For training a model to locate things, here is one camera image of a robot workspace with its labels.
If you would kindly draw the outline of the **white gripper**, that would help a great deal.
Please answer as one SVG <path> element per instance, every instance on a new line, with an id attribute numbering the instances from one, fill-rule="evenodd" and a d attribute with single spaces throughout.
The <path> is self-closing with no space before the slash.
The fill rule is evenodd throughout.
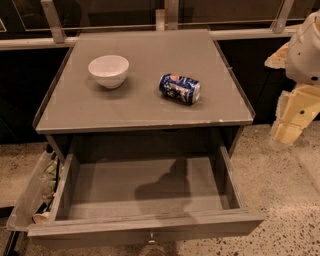
<path id="1" fill-rule="evenodd" d="M 288 43 L 270 55 L 264 65 L 272 69 L 286 68 Z M 271 139 L 283 145 L 292 145 L 302 131 L 320 113 L 320 87 L 297 84 L 291 91 L 283 91 L 278 100 L 277 121 L 271 128 Z"/>

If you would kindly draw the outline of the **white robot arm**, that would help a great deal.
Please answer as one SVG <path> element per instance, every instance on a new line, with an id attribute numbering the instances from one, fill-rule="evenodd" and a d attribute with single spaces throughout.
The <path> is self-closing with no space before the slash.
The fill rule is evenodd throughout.
<path id="1" fill-rule="evenodd" d="M 264 65 L 283 68 L 295 82 L 291 92 L 281 93 L 271 129 L 274 143 L 292 145 L 320 113 L 320 10 L 311 13 Z"/>

